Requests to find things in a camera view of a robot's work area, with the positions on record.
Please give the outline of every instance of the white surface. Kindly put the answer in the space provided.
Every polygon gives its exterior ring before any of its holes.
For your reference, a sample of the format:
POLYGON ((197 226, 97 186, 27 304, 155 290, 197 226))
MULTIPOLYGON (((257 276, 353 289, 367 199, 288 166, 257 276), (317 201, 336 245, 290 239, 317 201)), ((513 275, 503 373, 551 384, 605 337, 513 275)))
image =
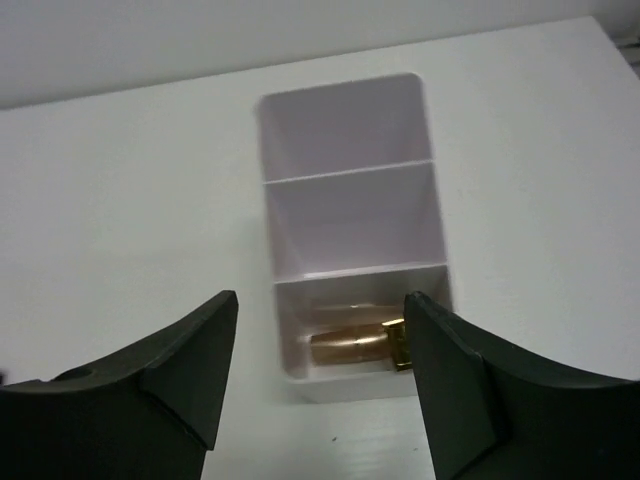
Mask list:
POLYGON ((596 15, 637 0, 3 0, 0 108, 596 15))
POLYGON ((432 478, 417 398, 313 405, 283 387, 253 112, 265 93, 403 71, 425 81, 461 314, 640 376, 640 84, 582 19, 3 113, 9 380, 52 377, 234 288, 205 479, 432 478))

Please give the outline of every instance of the white organizer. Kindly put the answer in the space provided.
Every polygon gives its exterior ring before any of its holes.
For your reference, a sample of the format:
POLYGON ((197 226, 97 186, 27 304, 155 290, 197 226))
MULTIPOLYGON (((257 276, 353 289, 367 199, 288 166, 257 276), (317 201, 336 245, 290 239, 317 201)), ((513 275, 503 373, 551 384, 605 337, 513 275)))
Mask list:
POLYGON ((318 366, 318 307, 446 296, 447 262, 422 82, 413 74, 266 96, 258 108, 282 365, 307 398, 415 393, 387 362, 318 366))

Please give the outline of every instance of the white wall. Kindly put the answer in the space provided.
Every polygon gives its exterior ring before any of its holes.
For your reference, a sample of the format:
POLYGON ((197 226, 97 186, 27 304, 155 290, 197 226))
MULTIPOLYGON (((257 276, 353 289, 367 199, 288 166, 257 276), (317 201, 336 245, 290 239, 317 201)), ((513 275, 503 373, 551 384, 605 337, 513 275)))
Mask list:
POLYGON ((596 15, 637 0, 2 0, 0 108, 301 58, 596 15))

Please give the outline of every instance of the gold lipstick tube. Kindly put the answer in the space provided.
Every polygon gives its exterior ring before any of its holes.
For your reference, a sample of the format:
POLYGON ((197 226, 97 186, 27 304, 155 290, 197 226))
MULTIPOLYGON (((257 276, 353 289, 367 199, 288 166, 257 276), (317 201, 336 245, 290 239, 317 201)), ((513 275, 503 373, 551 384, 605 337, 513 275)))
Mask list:
POLYGON ((338 317, 351 323, 360 323, 366 318, 371 323, 313 335, 310 348, 314 363, 344 365, 391 359, 397 371, 411 368, 404 319, 399 312, 398 307, 373 305, 320 310, 319 315, 330 315, 334 322, 338 317))

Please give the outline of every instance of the white table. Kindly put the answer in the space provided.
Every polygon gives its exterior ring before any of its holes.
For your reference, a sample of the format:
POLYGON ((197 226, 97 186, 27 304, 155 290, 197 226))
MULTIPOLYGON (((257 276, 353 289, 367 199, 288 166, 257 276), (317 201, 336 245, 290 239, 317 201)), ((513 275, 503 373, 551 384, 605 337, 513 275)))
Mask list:
POLYGON ((417 398, 285 388, 254 106, 413 71, 425 82, 454 297, 555 360, 640 376, 640 83, 589 18, 0 114, 0 365, 48 379, 240 299, 205 479, 433 478, 417 398))

